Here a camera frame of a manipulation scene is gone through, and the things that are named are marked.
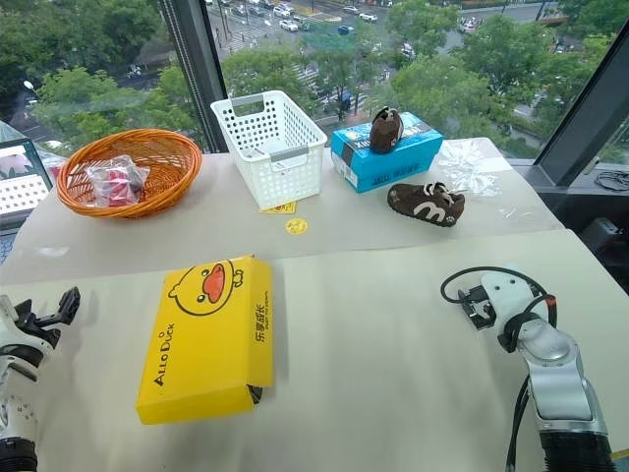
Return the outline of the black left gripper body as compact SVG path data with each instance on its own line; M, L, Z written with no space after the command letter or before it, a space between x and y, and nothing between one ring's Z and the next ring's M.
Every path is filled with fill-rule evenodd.
M59 324L57 313L38 317L30 309L27 320L15 321L17 328L16 345L23 345L38 350L41 354L51 354L60 339L61 330L55 328Z

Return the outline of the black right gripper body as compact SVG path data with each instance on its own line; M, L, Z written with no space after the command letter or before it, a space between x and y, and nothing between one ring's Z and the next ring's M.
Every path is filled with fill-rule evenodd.
M491 305L486 290L482 286L473 287L470 290L470 303L476 311L485 318L483 328L493 327L495 323L495 311Z

